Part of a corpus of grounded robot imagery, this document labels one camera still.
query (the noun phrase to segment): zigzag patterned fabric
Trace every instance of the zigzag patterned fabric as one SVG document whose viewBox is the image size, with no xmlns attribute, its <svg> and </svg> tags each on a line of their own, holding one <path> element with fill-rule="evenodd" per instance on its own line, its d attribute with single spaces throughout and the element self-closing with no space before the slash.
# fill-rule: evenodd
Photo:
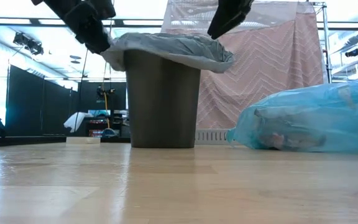
<svg viewBox="0 0 358 224">
<path fill-rule="evenodd" d="M 277 26 L 231 32 L 219 41 L 236 62 L 225 74 L 201 72 L 198 129 L 232 128 L 243 109 L 266 96 L 323 83 L 315 13 L 297 12 Z"/>
</svg>

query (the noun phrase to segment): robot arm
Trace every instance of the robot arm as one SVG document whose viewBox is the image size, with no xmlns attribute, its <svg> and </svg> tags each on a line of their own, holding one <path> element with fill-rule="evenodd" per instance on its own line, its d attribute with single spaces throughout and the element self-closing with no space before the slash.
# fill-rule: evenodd
<svg viewBox="0 0 358 224">
<path fill-rule="evenodd" d="M 219 0 L 208 34 L 217 39 L 246 19 L 254 0 Z M 44 2 L 76 34 L 92 53 L 100 54 L 110 47 L 109 35 L 102 20 L 116 16 L 111 0 L 32 0 Z"/>
</svg>

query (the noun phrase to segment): ceiling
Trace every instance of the ceiling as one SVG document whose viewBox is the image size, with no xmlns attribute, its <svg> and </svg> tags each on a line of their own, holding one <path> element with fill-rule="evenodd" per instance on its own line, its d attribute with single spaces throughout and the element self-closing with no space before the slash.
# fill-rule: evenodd
<svg viewBox="0 0 358 224">
<path fill-rule="evenodd" d="M 358 0 L 327 0 L 329 21 L 357 21 Z M 115 19 L 163 19 L 167 0 L 115 0 L 117 17 Z M 318 14 L 318 21 L 322 21 L 322 13 Z M 44 4 L 34 6 L 30 0 L 0 0 L 0 17 L 4 18 L 57 18 Z M 6 46 L 18 49 L 13 44 L 16 32 L 23 32 L 30 38 L 40 41 L 44 54 L 32 57 L 28 51 L 22 49 L 23 54 L 61 73 L 64 77 L 81 77 L 84 68 L 86 48 L 75 40 L 74 35 L 65 27 L 29 27 L 29 26 L 0 26 L 0 42 Z M 112 28 L 113 38 L 126 32 L 160 32 L 160 28 Z M 81 57 L 77 60 L 71 55 Z M 109 69 L 105 72 L 106 62 L 101 56 L 88 54 L 84 74 L 88 77 L 110 77 Z M 114 72 L 112 78 L 125 78 L 122 72 Z"/>
</svg>

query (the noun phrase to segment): black panel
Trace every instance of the black panel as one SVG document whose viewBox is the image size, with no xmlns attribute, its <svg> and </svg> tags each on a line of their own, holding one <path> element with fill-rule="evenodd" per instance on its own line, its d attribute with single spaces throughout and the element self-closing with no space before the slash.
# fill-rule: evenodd
<svg viewBox="0 0 358 224">
<path fill-rule="evenodd" d="M 103 102 L 98 103 L 98 96 L 96 94 L 96 89 L 102 83 L 91 83 L 83 82 L 81 87 L 81 105 L 80 110 L 82 112 L 88 112 L 88 110 L 104 110 L 105 105 Z M 114 83 L 104 83 L 104 89 L 109 90 L 114 88 L 116 93 L 110 97 L 108 104 L 108 109 L 111 107 L 114 110 L 125 110 L 126 109 L 126 88 L 127 83 L 125 82 L 114 82 Z"/>
<path fill-rule="evenodd" d="M 42 116 L 43 134 L 68 134 L 64 122 L 72 115 L 70 91 L 55 83 L 45 81 Z"/>
<path fill-rule="evenodd" d="M 8 136 L 40 136 L 43 79 L 11 66 L 6 106 Z"/>
</svg>

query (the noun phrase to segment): metal pole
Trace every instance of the metal pole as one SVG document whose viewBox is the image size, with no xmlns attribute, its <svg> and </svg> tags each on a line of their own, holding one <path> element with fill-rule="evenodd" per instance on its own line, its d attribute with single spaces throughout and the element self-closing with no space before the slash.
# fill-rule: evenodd
<svg viewBox="0 0 358 224">
<path fill-rule="evenodd" d="M 328 18 L 327 18 L 327 4 L 324 3 L 323 4 L 323 22 L 324 22 L 324 41 L 325 41 L 325 46 L 326 46 L 326 52 L 327 52 L 327 74 L 328 74 L 328 83 L 332 83 L 333 82 L 333 77 L 331 75 L 331 59 L 330 59 L 330 54 L 329 54 L 329 41 L 328 41 Z"/>
</svg>

